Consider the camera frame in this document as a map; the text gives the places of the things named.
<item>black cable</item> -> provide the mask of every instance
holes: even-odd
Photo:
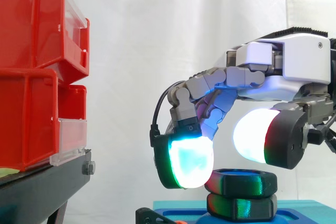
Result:
[[[159,115],[159,111],[160,111],[161,104],[162,104],[164,98],[166,97],[166,95],[168,94],[169,89],[171,89],[172,87],[174,87],[174,86],[176,86],[176,85],[181,84],[182,82],[184,82],[184,81],[178,81],[178,82],[174,83],[173,85],[169,86],[169,88],[167,88],[167,89],[162,93],[162,95],[160,96],[160,98],[159,98],[159,100],[158,100],[158,102],[157,102],[157,105],[156,105],[156,108],[155,108],[155,111],[154,111],[153,122],[152,122],[153,125],[156,125],[156,123],[157,123],[158,115]]]

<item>red plastic drawer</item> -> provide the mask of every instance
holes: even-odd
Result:
[[[0,0],[0,68],[49,68],[71,84],[89,74],[89,21],[72,0]]]
[[[69,136],[85,130],[80,146],[75,142],[63,146],[77,150],[86,144],[85,87],[59,86],[50,69],[0,69],[0,87],[0,168],[26,170],[57,154],[60,115],[81,123],[67,127]]]

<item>illuminated fingertip pad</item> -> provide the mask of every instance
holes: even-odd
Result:
[[[216,194],[207,197],[207,210],[217,218],[230,221],[267,221],[277,212],[277,197],[228,199]]]
[[[169,156],[176,182],[182,188],[203,186],[214,167],[213,142],[207,137],[174,140]]]
[[[256,109],[246,114],[237,123],[233,140],[238,153],[252,161],[265,163],[265,137],[277,110]]]

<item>white backdrop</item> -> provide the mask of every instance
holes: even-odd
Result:
[[[70,199],[65,223],[129,224],[136,209],[152,207],[154,200],[205,199],[203,188],[167,190],[157,176],[149,128],[163,90],[210,68],[226,49],[287,25],[336,31],[335,0],[75,2],[91,21],[90,77],[80,83],[88,88],[88,148],[97,170]],[[252,163],[235,151],[237,120],[256,106],[272,104],[236,102],[214,139],[215,168],[272,171],[279,199],[316,199],[336,207],[336,179],[329,172],[336,157],[325,146],[308,148],[294,170]],[[162,130],[169,120],[165,103]]]

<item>black clamp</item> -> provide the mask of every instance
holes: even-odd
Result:
[[[176,224],[171,219],[159,215],[157,212],[147,207],[139,208],[135,211],[135,224]]]

